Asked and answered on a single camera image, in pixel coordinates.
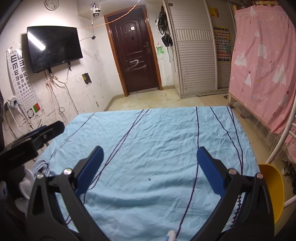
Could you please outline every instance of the dark brown door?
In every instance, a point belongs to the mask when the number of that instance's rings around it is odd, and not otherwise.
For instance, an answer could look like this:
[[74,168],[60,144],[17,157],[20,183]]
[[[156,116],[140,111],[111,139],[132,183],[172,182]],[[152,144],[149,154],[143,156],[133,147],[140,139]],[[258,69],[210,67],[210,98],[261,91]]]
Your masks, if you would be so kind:
[[[124,13],[112,15],[108,21]],[[159,87],[143,9],[134,9],[111,23],[110,29],[128,92]]]

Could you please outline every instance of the orange string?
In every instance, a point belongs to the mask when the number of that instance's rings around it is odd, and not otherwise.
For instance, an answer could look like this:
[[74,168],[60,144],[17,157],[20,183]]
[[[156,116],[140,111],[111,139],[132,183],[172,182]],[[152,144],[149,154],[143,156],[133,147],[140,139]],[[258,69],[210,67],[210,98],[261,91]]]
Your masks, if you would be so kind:
[[110,22],[107,22],[107,23],[102,23],[102,24],[97,25],[97,26],[94,26],[94,27],[87,27],[87,28],[80,28],[80,29],[98,28],[99,26],[103,26],[103,25],[107,25],[107,24],[113,23],[113,22],[115,22],[115,21],[117,21],[117,20],[123,18],[124,16],[128,15],[132,10],[135,9],[135,7],[138,5],[139,2],[140,2],[140,1],[138,1],[138,2],[137,2],[137,3],[131,8],[131,10],[129,10],[126,14],[122,15],[121,17],[119,17],[119,18],[117,18],[117,19],[115,19],[115,20],[113,20],[113,21],[110,21]]

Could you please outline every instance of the security camera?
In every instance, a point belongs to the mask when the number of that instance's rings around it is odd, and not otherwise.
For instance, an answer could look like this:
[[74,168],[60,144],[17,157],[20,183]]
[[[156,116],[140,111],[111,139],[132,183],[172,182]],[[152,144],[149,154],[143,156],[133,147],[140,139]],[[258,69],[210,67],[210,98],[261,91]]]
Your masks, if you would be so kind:
[[91,8],[91,11],[93,12],[93,17],[97,18],[100,15],[100,12],[101,12],[101,6],[100,6],[100,8],[98,8],[98,7],[96,7],[95,4],[93,4],[93,6]]

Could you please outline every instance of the tv screen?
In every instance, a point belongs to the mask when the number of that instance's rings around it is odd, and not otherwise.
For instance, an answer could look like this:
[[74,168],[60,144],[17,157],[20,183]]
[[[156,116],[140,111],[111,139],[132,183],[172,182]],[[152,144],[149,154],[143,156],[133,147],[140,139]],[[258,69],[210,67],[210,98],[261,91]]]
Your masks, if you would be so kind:
[[27,36],[34,73],[83,58],[77,28],[33,26]]

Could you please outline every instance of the tile floor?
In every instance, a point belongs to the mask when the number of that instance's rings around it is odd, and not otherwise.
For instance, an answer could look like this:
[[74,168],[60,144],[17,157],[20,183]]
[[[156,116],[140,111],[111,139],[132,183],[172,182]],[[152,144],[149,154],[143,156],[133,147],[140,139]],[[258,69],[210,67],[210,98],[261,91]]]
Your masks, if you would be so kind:
[[[226,106],[227,100],[224,98],[226,94],[209,95],[203,97],[192,97],[187,99],[180,99],[175,89],[164,91],[152,91],[141,94],[134,94],[128,97],[117,99],[113,102],[109,111],[117,110],[137,110],[137,109],[151,109],[151,108],[173,108],[173,107],[191,107],[191,106]],[[253,124],[240,117],[239,112],[234,108],[235,115],[241,123],[254,151],[258,163],[265,163],[270,155],[270,148],[260,137],[258,132],[254,130]],[[273,162],[279,170],[282,170],[285,163],[276,159]],[[283,177],[285,184],[285,199],[288,200],[293,196],[292,179],[290,177]],[[284,209],[282,218],[275,226],[275,233],[285,225],[290,215],[295,209],[295,205]]]

